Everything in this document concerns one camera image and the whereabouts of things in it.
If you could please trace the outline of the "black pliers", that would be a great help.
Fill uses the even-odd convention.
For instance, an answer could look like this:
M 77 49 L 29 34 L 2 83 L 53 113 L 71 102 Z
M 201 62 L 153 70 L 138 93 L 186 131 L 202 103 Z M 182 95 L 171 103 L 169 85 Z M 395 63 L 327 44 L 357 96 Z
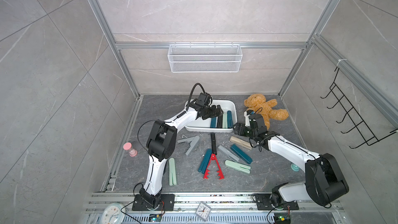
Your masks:
M 217 128 L 222 129 L 223 128 L 223 115 L 219 116 L 217 118 Z
M 211 151 L 212 151 L 212 154 L 216 155 L 217 154 L 217 145 L 216 145 L 215 133 L 211 133 L 210 137 L 211 137 Z

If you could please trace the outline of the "dark teal pliers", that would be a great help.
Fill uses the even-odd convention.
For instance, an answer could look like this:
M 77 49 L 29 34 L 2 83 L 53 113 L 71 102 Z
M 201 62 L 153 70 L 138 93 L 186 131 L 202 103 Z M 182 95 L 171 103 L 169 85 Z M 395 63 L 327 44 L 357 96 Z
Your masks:
M 232 112 L 231 111 L 227 111 L 227 128 L 231 129 L 233 128 L 233 118 L 232 118 Z

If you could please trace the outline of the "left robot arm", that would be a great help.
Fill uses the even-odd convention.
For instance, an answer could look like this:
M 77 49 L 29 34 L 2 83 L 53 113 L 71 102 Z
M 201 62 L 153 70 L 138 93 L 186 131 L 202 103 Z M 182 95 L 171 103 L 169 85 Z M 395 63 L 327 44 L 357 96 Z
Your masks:
M 187 124 L 222 116 L 221 108 L 212 104 L 212 97 L 202 92 L 195 99 L 189 99 L 185 109 L 165 120 L 156 120 L 147 140 L 149 168 L 145 183 L 139 191 L 146 208 L 156 209 L 161 203 L 162 177 L 165 165 L 175 150 L 177 134 Z

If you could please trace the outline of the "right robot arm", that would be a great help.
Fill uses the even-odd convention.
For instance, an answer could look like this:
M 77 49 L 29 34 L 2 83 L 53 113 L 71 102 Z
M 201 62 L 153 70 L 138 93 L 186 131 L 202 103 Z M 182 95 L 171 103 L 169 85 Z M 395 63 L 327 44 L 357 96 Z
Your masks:
M 296 145 L 277 132 L 269 131 L 260 114 L 246 117 L 249 126 L 236 123 L 234 133 L 249 138 L 253 148 L 263 148 L 279 154 L 292 162 L 305 173 L 305 181 L 284 183 L 272 189 L 270 196 L 273 207 L 281 208 L 294 201 L 310 201 L 327 207 L 333 201 L 349 192 L 349 186 L 336 158 L 329 154 L 319 154 Z

